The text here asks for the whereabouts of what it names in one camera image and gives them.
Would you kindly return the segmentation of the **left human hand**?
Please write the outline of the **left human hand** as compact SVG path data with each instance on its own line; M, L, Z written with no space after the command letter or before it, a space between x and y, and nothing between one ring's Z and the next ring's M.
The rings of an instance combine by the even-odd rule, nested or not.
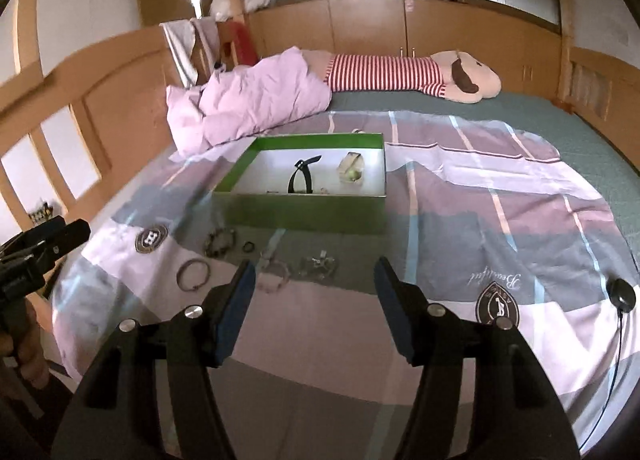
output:
M37 313L27 298L25 298L25 307L27 331L17 341L13 336L2 333L1 357L13 356L17 361L21 377L35 390L42 390L49 383L49 366L40 341L41 327L37 321Z

